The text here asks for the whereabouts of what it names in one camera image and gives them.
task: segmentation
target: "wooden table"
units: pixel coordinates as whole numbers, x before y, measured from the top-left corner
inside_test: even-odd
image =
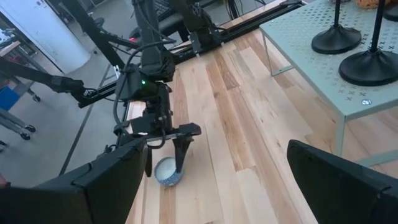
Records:
[[[335,115],[296,70],[271,77],[271,65],[289,63],[267,45],[269,58],[262,34],[255,30],[177,65],[170,83],[174,126],[194,122],[203,133],[191,143],[178,185],[165,188],[144,176],[126,223],[317,223],[290,171],[286,150],[290,139],[298,139],[330,152]],[[128,118],[140,116],[142,109],[131,103]],[[385,142],[398,144],[393,124],[398,125],[398,110],[353,121],[346,130],[345,146],[351,150],[345,158],[388,148]],[[377,137],[370,141],[371,134]],[[171,141],[154,151],[153,164],[166,156],[174,156]],[[396,163],[374,168],[398,176]]]

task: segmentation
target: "metal frame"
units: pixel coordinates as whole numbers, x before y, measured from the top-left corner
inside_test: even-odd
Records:
[[[271,67],[271,60],[270,60],[269,49],[267,47],[267,39],[266,39],[267,34],[266,34],[266,31],[263,29],[261,29],[261,32],[262,32],[262,38],[264,41],[264,47],[265,47],[266,54],[268,56],[269,64]],[[277,49],[281,52],[281,54],[291,63],[290,65],[285,66],[278,70],[273,70],[271,68],[271,70],[270,70],[271,75],[274,77],[276,75],[279,75],[281,73],[284,73],[288,70],[295,68],[293,66],[294,61],[291,61],[290,57],[283,50],[281,50],[279,48],[279,46],[275,43],[275,41],[270,40],[270,42],[272,42],[277,47]],[[311,87],[314,87],[312,82],[308,82],[308,83],[310,84]],[[322,91],[318,91],[317,88],[315,88],[315,87],[314,87],[314,89],[320,96],[322,96],[322,94],[323,94]],[[343,149],[344,149],[343,144],[344,144],[345,128],[346,128],[347,122],[352,121],[357,118],[361,118],[361,117],[370,115],[370,114],[373,114],[373,113],[377,113],[378,111],[382,111],[387,108],[378,108],[378,110],[368,111],[368,112],[361,113],[361,114],[344,114],[337,107],[333,107],[333,109],[337,113],[337,116],[336,116],[334,148],[332,149],[332,153],[336,156],[343,157]],[[371,166],[375,166],[378,164],[383,164],[386,162],[394,161],[397,159],[398,159],[398,150],[391,150],[388,152],[382,152],[379,154],[370,155],[369,157],[357,160],[355,162],[362,166],[371,167]]]

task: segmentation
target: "light wood plank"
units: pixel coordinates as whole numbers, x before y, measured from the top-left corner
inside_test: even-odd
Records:
[[[252,224],[277,224],[267,191],[260,184],[256,174],[256,167],[244,169],[236,173],[242,191],[244,204],[247,208],[250,223]]]

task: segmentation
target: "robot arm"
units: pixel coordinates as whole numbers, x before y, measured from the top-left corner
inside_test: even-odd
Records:
[[[218,28],[199,2],[193,0],[169,0],[169,2],[181,14],[185,27],[190,32],[190,40],[196,54],[221,44]]]

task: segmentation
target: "concrete floor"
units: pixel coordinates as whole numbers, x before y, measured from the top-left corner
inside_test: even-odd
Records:
[[[241,5],[237,0],[236,4],[239,11],[243,6],[244,13],[261,6],[254,0],[242,2]],[[229,21],[221,3],[206,10],[216,24]],[[106,30],[127,37],[137,26],[135,17],[131,18],[131,14],[131,7],[126,7],[124,0],[109,0],[95,10],[93,17],[105,18],[103,27]],[[94,43],[83,35],[78,24],[70,24],[70,29],[88,51],[94,51]],[[179,39],[177,34],[170,37]],[[124,53],[119,54],[124,60],[127,59]],[[54,68],[49,68],[51,65],[45,60],[42,63],[53,74],[57,72]],[[90,88],[98,88],[115,80],[113,69],[101,54],[92,54],[86,65],[67,76],[83,80],[85,86]],[[32,139],[24,141],[18,134],[0,127],[1,140],[9,145],[0,154],[0,172],[13,185],[32,187],[45,182],[58,176],[62,169],[70,171],[94,160],[103,152],[105,145],[116,142],[113,134],[113,102],[101,100],[79,109],[76,101],[68,94],[55,93],[39,83],[33,84],[32,89],[41,97],[40,103],[25,94],[10,110],[18,118],[36,127],[37,132],[31,135]],[[123,106],[120,105],[119,117],[122,115]]]

